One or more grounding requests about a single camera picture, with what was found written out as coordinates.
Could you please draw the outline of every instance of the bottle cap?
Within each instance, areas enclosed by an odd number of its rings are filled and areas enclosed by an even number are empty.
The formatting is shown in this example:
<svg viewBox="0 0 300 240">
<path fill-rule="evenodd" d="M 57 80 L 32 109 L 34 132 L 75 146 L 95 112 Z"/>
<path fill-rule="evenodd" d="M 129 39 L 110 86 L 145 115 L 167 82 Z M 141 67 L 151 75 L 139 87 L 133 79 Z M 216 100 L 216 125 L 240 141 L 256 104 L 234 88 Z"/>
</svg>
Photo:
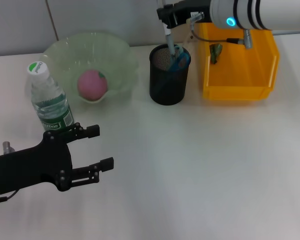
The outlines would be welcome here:
<svg viewBox="0 0 300 240">
<path fill-rule="evenodd" d="M 27 72 L 34 79 L 39 81 L 45 81 L 49 78 L 50 72 L 47 64 L 43 61 L 35 61 L 27 67 Z"/>
</svg>

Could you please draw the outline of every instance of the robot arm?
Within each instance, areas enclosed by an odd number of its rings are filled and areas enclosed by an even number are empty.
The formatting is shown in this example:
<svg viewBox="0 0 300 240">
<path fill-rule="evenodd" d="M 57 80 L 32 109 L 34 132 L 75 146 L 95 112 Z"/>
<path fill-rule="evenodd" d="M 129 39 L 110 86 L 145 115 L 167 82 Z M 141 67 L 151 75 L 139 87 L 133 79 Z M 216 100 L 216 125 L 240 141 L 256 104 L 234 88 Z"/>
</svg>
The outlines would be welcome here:
<svg viewBox="0 0 300 240">
<path fill-rule="evenodd" d="M 0 194 L 48 182 L 61 191 L 99 182 L 99 172 L 114 168 L 112 157 L 90 166 L 73 169 L 68 143 L 100 135 L 98 125 L 84 129 L 80 123 L 60 130 L 46 131 L 39 145 L 15 151 L 3 143 L 4 155 L 0 156 Z M 13 197 L 0 197 L 0 203 Z"/>
<path fill-rule="evenodd" d="M 168 29 L 201 12 L 199 23 L 221 29 L 300 30 L 300 0 L 183 0 L 157 9 Z"/>
</svg>

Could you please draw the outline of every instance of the green object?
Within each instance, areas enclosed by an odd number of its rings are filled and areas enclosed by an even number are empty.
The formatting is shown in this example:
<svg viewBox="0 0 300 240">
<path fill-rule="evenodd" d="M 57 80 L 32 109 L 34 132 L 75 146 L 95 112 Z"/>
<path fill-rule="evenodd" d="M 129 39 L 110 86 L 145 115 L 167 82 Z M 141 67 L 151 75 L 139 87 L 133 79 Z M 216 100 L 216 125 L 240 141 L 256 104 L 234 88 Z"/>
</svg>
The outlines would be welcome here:
<svg viewBox="0 0 300 240">
<path fill-rule="evenodd" d="M 101 72 L 99 72 L 99 77 L 100 77 L 100 78 L 104 78 L 105 75 L 103 75 Z"/>
<path fill-rule="evenodd" d="M 70 107 L 68 107 L 64 114 L 56 118 L 48 119 L 39 117 L 39 119 L 45 131 L 63 129 L 75 123 Z"/>
<path fill-rule="evenodd" d="M 37 63 L 34 62 L 29 66 L 29 71 L 32 72 L 32 70 L 35 68 L 35 66 L 37 66 Z"/>
<path fill-rule="evenodd" d="M 105 32 L 79 33 L 57 41 L 40 61 L 47 64 L 72 108 L 130 90 L 138 79 L 138 61 L 128 43 Z M 107 81 L 107 92 L 97 101 L 86 100 L 78 92 L 78 79 L 87 70 L 99 71 Z"/>
<path fill-rule="evenodd" d="M 212 64 L 216 64 L 218 62 L 217 58 L 219 57 L 221 52 L 222 52 L 222 45 L 220 43 L 210 45 L 210 55 L 211 55 L 210 61 Z"/>
</svg>

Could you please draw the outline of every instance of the cable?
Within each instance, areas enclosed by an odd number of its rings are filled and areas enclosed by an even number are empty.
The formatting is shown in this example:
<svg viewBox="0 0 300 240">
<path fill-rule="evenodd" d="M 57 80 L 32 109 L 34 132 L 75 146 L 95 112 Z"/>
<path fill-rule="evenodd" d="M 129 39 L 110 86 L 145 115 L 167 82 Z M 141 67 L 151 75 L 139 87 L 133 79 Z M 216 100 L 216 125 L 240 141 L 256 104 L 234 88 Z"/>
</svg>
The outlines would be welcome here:
<svg viewBox="0 0 300 240">
<path fill-rule="evenodd" d="M 2 196 L 2 197 L 0 197 L 0 203 L 3 203 L 3 202 L 8 201 L 8 200 L 11 199 L 14 195 L 16 195 L 18 191 L 19 191 L 19 190 L 14 191 L 14 193 L 12 193 L 10 196 Z"/>
<path fill-rule="evenodd" d="M 17 194 L 19 190 L 16 190 L 14 193 L 12 193 L 10 196 L 7 197 L 7 200 L 11 199 L 14 195 Z"/>
<path fill-rule="evenodd" d="M 194 30 L 191 30 L 191 33 L 192 33 L 192 35 L 193 35 L 196 39 L 198 39 L 198 40 L 200 40 L 200 41 L 204 41 L 204 42 L 208 42 L 208 43 L 226 43 L 226 42 L 227 42 L 226 39 L 224 39 L 224 40 L 208 40 L 208 39 L 199 37 L 199 36 L 195 33 Z"/>
</svg>

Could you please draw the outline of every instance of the white wall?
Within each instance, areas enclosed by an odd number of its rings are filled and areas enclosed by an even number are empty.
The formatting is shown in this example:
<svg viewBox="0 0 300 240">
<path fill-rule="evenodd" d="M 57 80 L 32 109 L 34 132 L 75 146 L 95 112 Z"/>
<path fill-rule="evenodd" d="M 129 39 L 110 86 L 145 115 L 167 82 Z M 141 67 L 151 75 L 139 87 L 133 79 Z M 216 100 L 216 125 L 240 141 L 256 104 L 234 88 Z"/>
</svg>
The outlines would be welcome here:
<svg viewBox="0 0 300 240">
<path fill-rule="evenodd" d="M 80 32 L 108 31 L 131 46 L 165 42 L 156 12 L 157 0 L 48 0 L 48 3 L 60 39 Z M 183 42 L 187 32 L 185 25 L 174 29 L 175 42 Z M 0 0 L 0 56 L 42 53 L 55 41 L 45 0 Z"/>
<path fill-rule="evenodd" d="M 100 30 L 119 35 L 131 46 L 165 42 L 156 0 L 49 0 L 48 3 L 60 39 Z M 183 41 L 188 31 L 187 26 L 176 28 L 175 40 Z"/>
<path fill-rule="evenodd" d="M 290 35 L 290 34 L 300 34 L 300 30 L 292 31 L 292 30 L 273 30 L 273 35 Z"/>
<path fill-rule="evenodd" d="M 41 53 L 55 41 L 45 0 L 0 0 L 0 56 Z"/>
</svg>

